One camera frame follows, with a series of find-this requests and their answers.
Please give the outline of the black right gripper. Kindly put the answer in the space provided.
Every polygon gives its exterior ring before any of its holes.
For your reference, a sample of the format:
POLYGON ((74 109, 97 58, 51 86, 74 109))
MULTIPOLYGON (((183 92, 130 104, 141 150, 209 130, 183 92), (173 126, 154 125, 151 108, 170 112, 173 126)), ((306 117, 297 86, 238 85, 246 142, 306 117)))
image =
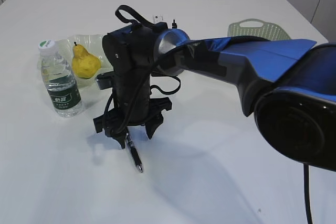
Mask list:
MULTIPOLYGON (((172 109, 172 102, 169 98, 153 98, 149 100, 148 114, 144 119, 139 121, 129 121, 127 126, 145 126, 146 134, 151 139, 157 128, 163 124, 164 117, 162 111, 172 109)), ((115 133, 123 121, 123 112, 120 108, 112 109, 108 112, 108 117, 105 121, 105 126, 108 128, 107 136, 116 140, 122 149, 125 149, 125 141, 128 134, 128 129, 124 129, 120 133, 115 133)))

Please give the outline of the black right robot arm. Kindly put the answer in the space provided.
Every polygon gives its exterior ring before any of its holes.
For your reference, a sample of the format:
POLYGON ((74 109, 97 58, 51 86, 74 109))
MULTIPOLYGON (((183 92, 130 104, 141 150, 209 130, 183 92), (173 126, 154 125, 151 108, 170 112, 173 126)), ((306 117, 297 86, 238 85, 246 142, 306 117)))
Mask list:
POLYGON ((113 70, 96 82, 112 93, 93 121, 96 132, 130 147, 142 169, 128 127, 142 125, 151 138, 163 123, 162 111, 172 108, 169 91, 151 98, 150 77, 177 79, 187 70, 230 83, 243 114, 254 116, 264 139, 303 164, 304 203, 312 223, 309 167, 335 170, 335 44, 250 35, 191 40, 176 24, 154 24, 128 5, 115 15, 125 26, 102 39, 113 70))

